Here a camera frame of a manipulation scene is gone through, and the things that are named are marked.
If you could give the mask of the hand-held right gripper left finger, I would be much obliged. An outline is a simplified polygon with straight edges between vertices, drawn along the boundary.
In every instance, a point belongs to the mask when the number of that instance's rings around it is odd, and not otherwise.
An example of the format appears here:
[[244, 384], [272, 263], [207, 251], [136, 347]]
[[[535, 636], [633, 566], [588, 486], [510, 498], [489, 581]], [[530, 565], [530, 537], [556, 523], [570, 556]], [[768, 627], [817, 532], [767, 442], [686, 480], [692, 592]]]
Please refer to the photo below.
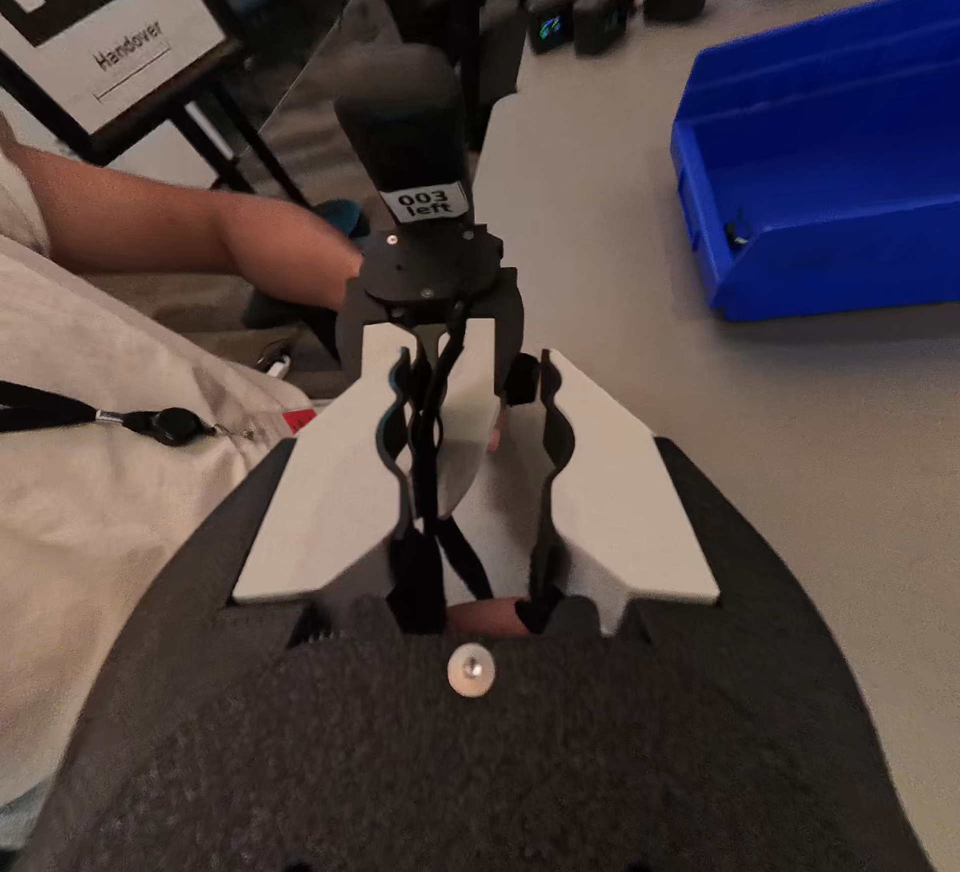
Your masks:
[[342, 628], [355, 601], [382, 596], [406, 631], [443, 628], [440, 554], [415, 528], [398, 463], [414, 365], [398, 366], [389, 383], [363, 383], [361, 374], [295, 434], [233, 587], [235, 604], [313, 599]]

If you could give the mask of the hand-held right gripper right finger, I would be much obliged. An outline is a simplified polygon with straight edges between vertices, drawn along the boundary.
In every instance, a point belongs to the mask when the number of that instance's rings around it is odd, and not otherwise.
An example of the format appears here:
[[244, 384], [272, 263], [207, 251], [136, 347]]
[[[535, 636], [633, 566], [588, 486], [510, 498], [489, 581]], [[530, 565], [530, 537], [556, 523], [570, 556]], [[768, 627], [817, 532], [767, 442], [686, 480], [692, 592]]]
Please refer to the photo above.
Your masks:
[[520, 620], [540, 634], [562, 600], [581, 597], [611, 635], [638, 600], [716, 605], [718, 583], [652, 430], [558, 350], [540, 365], [551, 468]]

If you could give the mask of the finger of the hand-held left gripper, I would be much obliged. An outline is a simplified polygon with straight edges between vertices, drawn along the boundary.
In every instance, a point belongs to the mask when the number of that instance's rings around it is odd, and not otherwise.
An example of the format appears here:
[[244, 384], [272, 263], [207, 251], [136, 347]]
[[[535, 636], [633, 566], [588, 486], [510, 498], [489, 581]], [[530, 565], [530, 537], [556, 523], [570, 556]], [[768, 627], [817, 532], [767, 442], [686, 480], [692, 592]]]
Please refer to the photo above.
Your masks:
[[418, 341], [412, 332], [393, 323], [364, 326], [363, 383], [389, 383], [398, 366], [412, 366], [417, 357]]
[[438, 517], [450, 518], [487, 454], [501, 400], [495, 390], [497, 324], [468, 321], [438, 411]]

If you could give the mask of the blue plastic bin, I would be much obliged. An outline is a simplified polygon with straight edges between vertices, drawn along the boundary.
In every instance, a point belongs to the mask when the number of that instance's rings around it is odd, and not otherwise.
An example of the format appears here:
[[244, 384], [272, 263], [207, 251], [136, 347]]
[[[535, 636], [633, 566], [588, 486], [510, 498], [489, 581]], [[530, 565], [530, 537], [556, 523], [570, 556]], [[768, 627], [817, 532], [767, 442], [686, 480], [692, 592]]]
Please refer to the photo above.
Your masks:
[[702, 50], [670, 154], [728, 321], [957, 302], [959, 0], [876, 0]]

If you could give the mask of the person's left forearm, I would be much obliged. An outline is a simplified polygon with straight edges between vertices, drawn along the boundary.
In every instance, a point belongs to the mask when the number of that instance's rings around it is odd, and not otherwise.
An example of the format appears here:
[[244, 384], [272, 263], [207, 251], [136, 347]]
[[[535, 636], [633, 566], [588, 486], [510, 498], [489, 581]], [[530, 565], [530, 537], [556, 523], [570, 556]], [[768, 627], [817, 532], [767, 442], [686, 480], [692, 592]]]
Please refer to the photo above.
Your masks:
[[307, 209], [174, 186], [20, 143], [54, 262], [78, 274], [233, 275], [284, 302], [338, 311], [363, 256]]

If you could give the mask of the black badge reel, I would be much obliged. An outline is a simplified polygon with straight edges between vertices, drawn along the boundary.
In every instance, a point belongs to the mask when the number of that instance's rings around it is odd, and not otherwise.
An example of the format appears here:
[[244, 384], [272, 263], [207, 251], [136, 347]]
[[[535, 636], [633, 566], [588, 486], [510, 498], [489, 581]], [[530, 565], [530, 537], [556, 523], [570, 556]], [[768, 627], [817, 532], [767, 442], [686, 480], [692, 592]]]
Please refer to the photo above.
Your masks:
[[190, 446], [217, 435], [213, 425], [192, 411], [179, 407], [128, 412], [121, 424], [127, 430], [167, 447]]

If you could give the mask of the black charger with display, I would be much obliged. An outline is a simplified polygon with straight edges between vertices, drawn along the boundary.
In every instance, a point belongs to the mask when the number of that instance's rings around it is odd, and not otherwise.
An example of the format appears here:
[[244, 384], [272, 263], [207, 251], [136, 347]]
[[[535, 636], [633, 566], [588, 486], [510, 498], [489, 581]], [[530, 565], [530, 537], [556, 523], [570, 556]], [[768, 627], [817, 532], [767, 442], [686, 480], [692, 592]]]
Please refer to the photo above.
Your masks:
[[531, 0], [526, 7], [526, 31], [530, 50], [544, 55], [573, 39], [571, 0]]
[[573, 48], [578, 58], [597, 57], [626, 34], [634, 0], [575, 0]]

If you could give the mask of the large framed tag sign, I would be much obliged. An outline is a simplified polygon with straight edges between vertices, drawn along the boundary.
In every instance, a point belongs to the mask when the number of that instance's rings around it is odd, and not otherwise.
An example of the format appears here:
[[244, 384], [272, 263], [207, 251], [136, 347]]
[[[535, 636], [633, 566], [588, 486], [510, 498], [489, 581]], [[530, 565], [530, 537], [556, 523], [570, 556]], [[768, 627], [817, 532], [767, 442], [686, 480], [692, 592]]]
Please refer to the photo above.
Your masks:
[[240, 52], [226, 0], [1, 0], [2, 87], [95, 164], [126, 152]]

